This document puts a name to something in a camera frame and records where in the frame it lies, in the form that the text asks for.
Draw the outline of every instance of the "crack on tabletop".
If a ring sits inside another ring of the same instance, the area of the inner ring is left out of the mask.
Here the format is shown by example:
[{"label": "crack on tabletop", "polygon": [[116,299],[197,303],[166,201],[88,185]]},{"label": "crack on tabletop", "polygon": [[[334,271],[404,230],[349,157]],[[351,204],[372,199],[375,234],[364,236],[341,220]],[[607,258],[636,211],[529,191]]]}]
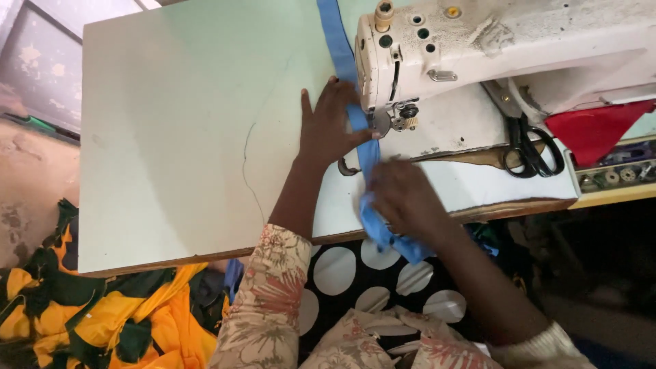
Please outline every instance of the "crack on tabletop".
[{"label": "crack on tabletop", "polygon": [[[289,62],[291,59],[294,57],[294,53],[287,59],[287,62],[285,63],[285,69],[283,69],[282,73],[280,74],[280,78],[284,77],[285,74],[287,73],[287,69],[289,68]],[[264,99],[264,102],[258,109],[257,113],[255,114],[255,120],[253,124],[251,124],[251,128],[248,130],[248,135],[246,135],[246,143],[244,144],[244,161],[241,164],[241,176],[244,178],[244,183],[246,184],[246,187],[248,187],[249,190],[251,190],[251,193],[253,194],[253,197],[255,198],[255,203],[257,204],[257,208],[260,210],[260,216],[262,217],[262,225],[266,225],[264,222],[264,212],[262,211],[262,206],[260,205],[260,200],[257,198],[257,194],[255,194],[255,191],[253,188],[248,184],[248,180],[246,179],[246,150],[248,149],[248,140],[251,138],[251,132],[253,132],[253,128],[257,124],[257,117],[259,117],[260,113],[262,112],[262,109],[264,109],[264,106],[266,103],[269,101],[269,98],[271,98],[271,95],[274,93],[276,87],[278,86],[277,82],[274,84],[274,86],[269,90],[269,93],[266,94],[266,98]]]}]

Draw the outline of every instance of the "floral sleeve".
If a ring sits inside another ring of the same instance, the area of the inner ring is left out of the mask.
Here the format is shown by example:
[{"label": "floral sleeve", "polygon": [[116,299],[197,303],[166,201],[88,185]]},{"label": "floral sleeve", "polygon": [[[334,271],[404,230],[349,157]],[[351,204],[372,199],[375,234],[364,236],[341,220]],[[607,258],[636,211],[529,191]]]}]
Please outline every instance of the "floral sleeve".
[{"label": "floral sleeve", "polygon": [[218,333],[210,368],[296,368],[298,308],[310,251],[310,243],[294,232],[264,227]]}]

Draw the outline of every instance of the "pile of fabric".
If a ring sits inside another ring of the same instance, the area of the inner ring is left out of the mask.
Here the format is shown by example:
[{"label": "pile of fabric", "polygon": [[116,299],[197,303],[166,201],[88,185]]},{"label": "pile of fabric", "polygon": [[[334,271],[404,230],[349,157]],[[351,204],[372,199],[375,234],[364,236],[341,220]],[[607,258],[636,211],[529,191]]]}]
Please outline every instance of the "pile of fabric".
[{"label": "pile of fabric", "polygon": [[223,274],[202,263],[79,276],[77,208],[66,200],[59,208],[54,234],[28,264],[0,271],[0,360],[23,368],[204,368],[228,312]]}]

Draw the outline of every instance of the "blue fabric strip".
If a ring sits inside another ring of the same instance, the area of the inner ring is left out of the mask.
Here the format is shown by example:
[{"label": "blue fabric strip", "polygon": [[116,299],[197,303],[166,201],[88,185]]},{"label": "blue fabric strip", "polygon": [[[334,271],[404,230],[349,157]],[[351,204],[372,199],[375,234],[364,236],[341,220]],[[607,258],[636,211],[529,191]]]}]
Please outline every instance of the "blue fabric strip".
[{"label": "blue fabric strip", "polygon": [[[356,60],[342,25],[342,16],[339,13],[337,0],[317,0],[317,6],[319,7],[323,34],[335,65],[337,77],[343,81],[351,81],[355,86],[358,86]],[[365,112],[362,111],[360,106],[350,104],[346,107],[346,113],[351,121],[353,131],[369,128]],[[358,160],[365,181],[369,182],[371,170],[380,160],[378,141],[371,140],[358,146]],[[393,246],[413,265],[433,255],[432,252],[422,247],[418,242],[391,233],[384,220],[371,208],[372,201],[373,194],[370,192],[366,192],[360,199],[360,221],[367,235],[378,244],[379,251],[385,251]]]}]

